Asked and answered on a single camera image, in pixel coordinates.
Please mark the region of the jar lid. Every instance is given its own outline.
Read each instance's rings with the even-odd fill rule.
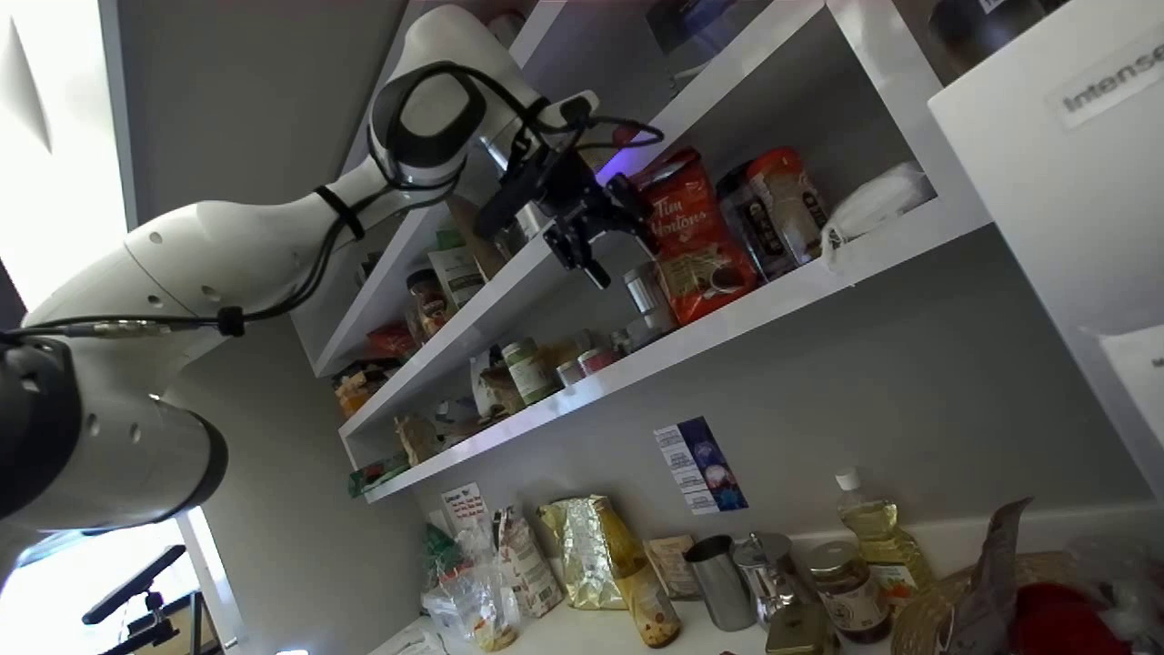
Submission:
[[[856,556],[857,556],[857,550],[850,541],[821,541],[821,544],[808,550],[803,564],[811,573],[837,573]]]
[[[435,270],[411,270],[403,285],[435,285]]]
[[[513,338],[513,340],[501,349],[501,360],[513,360],[513,356],[520,356],[524,349],[535,349],[535,340],[530,340],[530,338]]]
[[[748,178],[769,169],[802,173],[803,159],[798,150],[769,150],[748,163]]]

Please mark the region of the food package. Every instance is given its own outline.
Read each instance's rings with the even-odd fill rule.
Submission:
[[[558,579],[572,606],[625,606],[639,641],[663,646],[683,634],[639,541],[605,495],[541,504]]]
[[[513,590],[524,617],[541,617],[559,604],[559,584],[540,553],[530,525],[518,509],[494,513],[494,566]]]
[[[658,241],[658,281],[677,322],[691,322],[758,288],[760,274],[730,237],[696,150],[666,159],[644,196]]]
[[[432,525],[424,527],[429,594],[423,594],[423,606],[448,641],[501,650],[520,638],[518,616],[485,541],[466,535],[466,544]]]
[[[548,501],[540,525],[572,606],[625,606],[615,556],[631,559],[638,541],[605,495]]]

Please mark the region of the jar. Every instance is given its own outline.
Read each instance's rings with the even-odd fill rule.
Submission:
[[[821,226],[831,213],[821,192],[808,180],[798,150],[760,152],[746,178],[789,254],[802,265],[811,263],[821,249]]]
[[[474,387],[474,405],[477,405],[479,427],[520,410],[520,391],[518,391],[500,349],[485,349],[468,360],[468,387]]]
[[[582,379],[587,379],[587,370],[577,366],[577,360],[558,365],[558,383],[559,387],[577,387]]]
[[[595,370],[610,366],[615,360],[618,360],[618,353],[608,349],[608,345],[595,345],[595,349],[577,353],[577,366],[582,366],[587,374],[595,374]]]
[[[524,405],[540,405],[558,391],[552,370],[530,338],[509,340],[501,360]]]
[[[477,405],[474,395],[435,405],[432,427],[440,433],[440,448],[455,448],[457,439],[477,433]]]
[[[423,338],[432,338],[451,317],[451,304],[432,270],[415,270],[407,277],[407,304],[417,320]]]
[[[850,541],[821,541],[803,559],[837,634],[856,644],[873,644],[891,634],[891,610]]]

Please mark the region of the kitchen counter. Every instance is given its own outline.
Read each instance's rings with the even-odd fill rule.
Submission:
[[[939,573],[969,566],[980,556],[985,515],[939,520],[908,527],[928,550]],[[1079,535],[1154,535],[1164,538],[1160,504],[1096,504],[1096,509],[1053,509],[1023,515],[1019,550],[1062,550]],[[842,538],[842,531],[798,535],[798,544]],[[682,641],[671,646],[644,646],[625,610],[572,610],[558,606],[545,617],[520,629],[520,641],[501,655],[764,655],[764,629],[719,634],[703,600],[677,604],[683,617]],[[891,641],[844,644],[842,655],[891,655]]]

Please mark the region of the label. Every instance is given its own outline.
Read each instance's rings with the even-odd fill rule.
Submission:
[[[489,501],[477,482],[451,488],[440,501],[455,535],[479,531],[489,525]]]
[[[509,379],[513,379],[520,400],[528,400],[528,405],[540,405],[541,395],[552,391],[552,379],[540,356],[513,360]]]
[[[902,604],[917,594],[917,579],[906,564],[868,564],[868,573],[879,584],[879,598]]]
[[[844,594],[821,594],[821,600],[842,634],[873,634],[889,617],[873,579]]]
[[[1164,24],[1096,60],[1048,100],[1072,129],[1164,81]]]
[[[696,515],[748,509],[705,419],[655,430],[655,448]]]

